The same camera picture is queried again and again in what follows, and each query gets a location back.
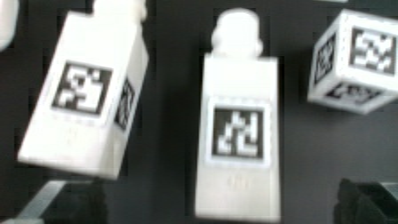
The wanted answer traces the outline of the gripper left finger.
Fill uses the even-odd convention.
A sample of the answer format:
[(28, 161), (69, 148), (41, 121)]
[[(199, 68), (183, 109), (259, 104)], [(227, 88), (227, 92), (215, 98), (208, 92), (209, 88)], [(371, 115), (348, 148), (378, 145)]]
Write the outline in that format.
[(94, 180), (50, 180), (10, 224), (108, 224), (103, 185)]

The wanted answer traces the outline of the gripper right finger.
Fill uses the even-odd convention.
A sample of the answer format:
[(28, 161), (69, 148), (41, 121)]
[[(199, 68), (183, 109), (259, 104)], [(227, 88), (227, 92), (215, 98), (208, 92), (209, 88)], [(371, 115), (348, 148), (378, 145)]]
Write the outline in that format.
[(341, 180), (334, 224), (398, 224), (398, 183)]

